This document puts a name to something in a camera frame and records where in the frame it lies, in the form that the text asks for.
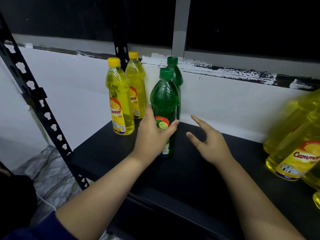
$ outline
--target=white wall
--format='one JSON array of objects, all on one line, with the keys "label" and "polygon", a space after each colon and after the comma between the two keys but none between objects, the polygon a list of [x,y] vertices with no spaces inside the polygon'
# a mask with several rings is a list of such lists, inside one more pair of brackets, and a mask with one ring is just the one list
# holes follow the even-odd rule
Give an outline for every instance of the white wall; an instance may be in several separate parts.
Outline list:
[{"label": "white wall", "polygon": [[[45,89],[47,102],[71,149],[111,120],[105,87],[106,60],[32,48],[20,50],[38,85]],[[149,97],[163,66],[156,57],[144,57],[143,61],[147,61],[143,66]],[[182,76],[183,122],[194,124],[190,114],[195,114],[223,133],[259,142],[280,116],[282,107],[307,93],[184,71]]]},{"label": "white wall", "polygon": [[0,59],[0,161],[10,170],[36,156],[47,143]]}]

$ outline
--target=blue sleeve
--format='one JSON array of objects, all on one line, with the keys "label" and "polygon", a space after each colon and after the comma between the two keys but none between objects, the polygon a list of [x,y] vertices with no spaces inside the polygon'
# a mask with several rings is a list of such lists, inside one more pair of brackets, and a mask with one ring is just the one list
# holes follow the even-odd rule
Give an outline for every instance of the blue sleeve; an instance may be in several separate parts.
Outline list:
[{"label": "blue sleeve", "polygon": [[6,235],[2,240],[76,240],[56,218],[52,212],[36,227],[20,228]]}]

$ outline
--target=black shelf surface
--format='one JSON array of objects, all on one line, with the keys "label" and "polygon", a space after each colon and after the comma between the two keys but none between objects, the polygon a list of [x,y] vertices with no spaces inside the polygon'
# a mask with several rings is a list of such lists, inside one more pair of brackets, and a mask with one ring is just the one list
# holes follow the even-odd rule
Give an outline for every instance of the black shelf surface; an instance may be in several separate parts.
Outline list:
[{"label": "black shelf surface", "polygon": [[[72,165],[87,178],[98,180],[133,150],[139,122],[135,121],[136,129],[128,136],[114,133],[109,122],[69,155]],[[205,140],[199,127],[180,122],[172,157],[156,158],[128,198],[172,219],[179,218],[208,237],[243,239],[223,179],[191,144],[185,135],[187,131]],[[315,190],[302,181],[289,182],[272,174],[265,166],[268,155],[261,143],[223,136],[233,157],[274,205],[306,239],[318,239],[320,210],[312,200]]]}]

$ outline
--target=yellow bottle cap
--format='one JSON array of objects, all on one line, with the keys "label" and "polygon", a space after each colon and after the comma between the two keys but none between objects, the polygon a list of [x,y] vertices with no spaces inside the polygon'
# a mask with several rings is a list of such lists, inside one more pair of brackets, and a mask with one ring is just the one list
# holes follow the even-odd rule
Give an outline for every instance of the yellow bottle cap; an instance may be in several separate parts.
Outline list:
[{"label": "yellow bottle cap", "polygon": [[139,53],[137,51],[129,51],[129,59],[138,59]]},{"label": "yellow bottle cap", "polygon": [[118,57],[110,57],[108,58],[109,67],[120,67],[120,59]]}]

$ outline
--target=person's left hand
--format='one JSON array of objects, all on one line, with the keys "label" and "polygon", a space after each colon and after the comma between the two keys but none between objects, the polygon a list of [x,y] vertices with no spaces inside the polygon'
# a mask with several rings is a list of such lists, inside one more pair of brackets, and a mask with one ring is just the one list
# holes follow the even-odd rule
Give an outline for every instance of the person's left hand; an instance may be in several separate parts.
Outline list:
[{"label": "person's left hand", "polygon": [[177,130],[178,120],[173,121],[167,129],[159,129],[151,108],[146,107],[146,113],[140,122],[134,150],[131,156],[141,160],[147,167],[163,151],[170,136]]}]

